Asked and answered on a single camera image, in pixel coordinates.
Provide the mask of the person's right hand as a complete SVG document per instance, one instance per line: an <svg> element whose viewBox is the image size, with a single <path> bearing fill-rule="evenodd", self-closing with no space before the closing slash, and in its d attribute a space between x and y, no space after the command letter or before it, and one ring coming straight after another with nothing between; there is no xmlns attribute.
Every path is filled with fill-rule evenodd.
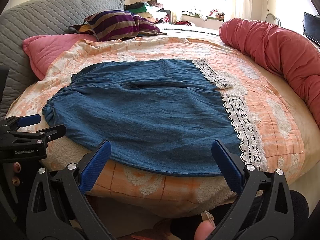
<svg viewBox="0 0 320 240"><path fill-rule="evenodd" d="M203 221L199 224L195 231L195 240L205 240L216 228L214 217L211 213L208 211L203 211L203 213L201 213L201 217Z"/></svg>

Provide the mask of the person's left hand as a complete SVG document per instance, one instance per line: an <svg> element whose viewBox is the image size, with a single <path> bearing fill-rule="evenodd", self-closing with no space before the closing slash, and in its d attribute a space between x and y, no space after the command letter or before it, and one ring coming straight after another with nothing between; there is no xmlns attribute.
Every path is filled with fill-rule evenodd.
<svg viewBox="0 0 320 240"><path fill-rule="evenodd" d="M19 186L20 185L20 180L19 178L16 176L17 174L19 174L21 171L21 165L19 162L15 162L13 164L13 172L14 172L14 176L12 177L12 184L14 186Z"/></svg>

